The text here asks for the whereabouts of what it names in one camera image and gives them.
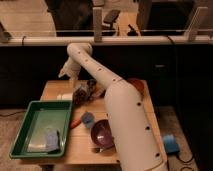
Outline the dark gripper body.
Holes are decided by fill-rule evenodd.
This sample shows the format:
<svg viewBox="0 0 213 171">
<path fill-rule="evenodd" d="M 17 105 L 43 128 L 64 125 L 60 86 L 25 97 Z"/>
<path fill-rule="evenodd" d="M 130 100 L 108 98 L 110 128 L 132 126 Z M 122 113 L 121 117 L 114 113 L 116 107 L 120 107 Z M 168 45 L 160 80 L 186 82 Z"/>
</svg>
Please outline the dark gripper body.
<svg viewBox="0 0 213 171">
<path fill-rule="evenodd" d="M 74 104 L 79 106 L 92 99 L 97 81 L 95 79 L 88 80 L 85 84 L 81 83 L 73 92 Z"/>
</svg>

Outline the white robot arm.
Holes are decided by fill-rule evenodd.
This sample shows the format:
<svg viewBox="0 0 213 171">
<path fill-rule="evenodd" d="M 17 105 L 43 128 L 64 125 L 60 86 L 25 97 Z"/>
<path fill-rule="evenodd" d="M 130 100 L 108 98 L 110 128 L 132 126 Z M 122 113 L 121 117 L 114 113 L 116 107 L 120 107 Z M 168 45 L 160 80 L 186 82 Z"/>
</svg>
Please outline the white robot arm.
<svg viewBox="0 0 213 171">
<path fill-rule="evenodd" d="M 138 90 L 94 60 L 89 43 L 70 43 L 59 76 L 77 76 L 83 67 L 104 89 L 105 108 L 122 171 L 168 171 Z"/>
</svg>

